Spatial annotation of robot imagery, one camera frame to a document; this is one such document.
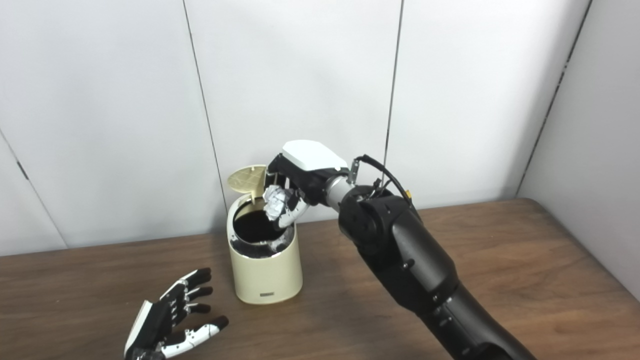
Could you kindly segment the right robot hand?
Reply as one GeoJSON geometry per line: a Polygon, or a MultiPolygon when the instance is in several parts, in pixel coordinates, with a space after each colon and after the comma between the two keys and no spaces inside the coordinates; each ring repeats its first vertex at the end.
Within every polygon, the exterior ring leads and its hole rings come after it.
{"type": "Polygon", "coordinates": [[[318,141],[292,140],[266,166],[265,213],[275,229],[293,225],[309,209],[322,205],[340,212],[348,183],[347,162],[318,141]]]}

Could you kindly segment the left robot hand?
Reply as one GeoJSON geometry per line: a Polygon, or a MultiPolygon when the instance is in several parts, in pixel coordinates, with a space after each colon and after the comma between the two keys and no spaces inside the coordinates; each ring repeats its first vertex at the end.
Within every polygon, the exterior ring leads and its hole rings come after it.
{"type": "Polygon", "coordinates": [[[224,330],[229,325],[226,316],[194,328],[175,330],[189,315],[211,311],[210,305],[194,303],[195,299],[213,293],[211,286],[203,286],[211,278],[211,268],[195,269],[170,285],[157,301],[144,300],[126,339],[124,360],[170,360],[224,330]]]}

